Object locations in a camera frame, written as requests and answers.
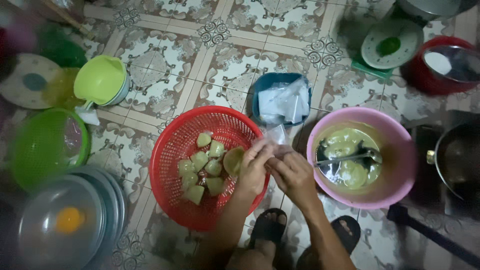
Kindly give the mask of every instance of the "pot handle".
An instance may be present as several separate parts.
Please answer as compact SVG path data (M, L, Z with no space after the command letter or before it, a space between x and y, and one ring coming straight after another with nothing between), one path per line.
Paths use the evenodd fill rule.
M435 151L433 150L428 150L427 151L427 163L430 165L435 164Z

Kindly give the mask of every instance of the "green plastic bowl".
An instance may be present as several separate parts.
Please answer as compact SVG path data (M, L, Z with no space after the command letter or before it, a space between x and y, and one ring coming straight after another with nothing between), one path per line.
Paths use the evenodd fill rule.
M75 140L67 144L66 136ZM47 176L85 163L89 151L82 119L68 110L49 109L27 120L18 131L12 149L12 174L21 188L34 192Z

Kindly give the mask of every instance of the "scale dial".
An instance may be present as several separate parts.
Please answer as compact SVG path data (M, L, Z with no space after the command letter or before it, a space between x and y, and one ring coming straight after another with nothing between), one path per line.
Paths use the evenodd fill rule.
M400 40L400 47L391 54L383 55L378 47L382 41L392 37ZM423 29L419 25L404 19L385 20L370 29L361 46L361 56L373 68L396 68L408 62L422 43Z

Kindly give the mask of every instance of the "red plastic bowl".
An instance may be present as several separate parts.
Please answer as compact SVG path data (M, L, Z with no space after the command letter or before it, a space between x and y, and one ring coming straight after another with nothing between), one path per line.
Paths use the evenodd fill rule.
M460 83L438 76L430 71L427 64L423 61L423 53L426 49L439 45L454 45L474 49L473 45L457 37L439 36L425 42L415 57L405 66L404 72L402 72L408 84L429 95L449 95L477 87L477 83Z
M176 223L196 231L214 229L217 218L235 188L234 179L223 172L228 188L216 197L204 193L200 205L182 199L178 162L198 152L199 133L213 132L212 139L225 145L225 149L243 146L248 149L252 141L263 136L258 126L242 113L221 106L205 106L189 110L170 123L160 134L150 159L150 183L153 194L163 211ZM265 176L264 189L250 206L249 214L262 201L270 175Z

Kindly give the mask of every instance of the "stack of plates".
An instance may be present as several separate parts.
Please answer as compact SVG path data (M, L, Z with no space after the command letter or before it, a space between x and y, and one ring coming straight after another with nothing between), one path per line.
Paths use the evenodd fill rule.
M126 208L122 189L105 170L69 170L25 208L18 232L22 262L32 270L98 269L120 239ZM82 216L78 229L67 233L59 225L65 209L77 209Z

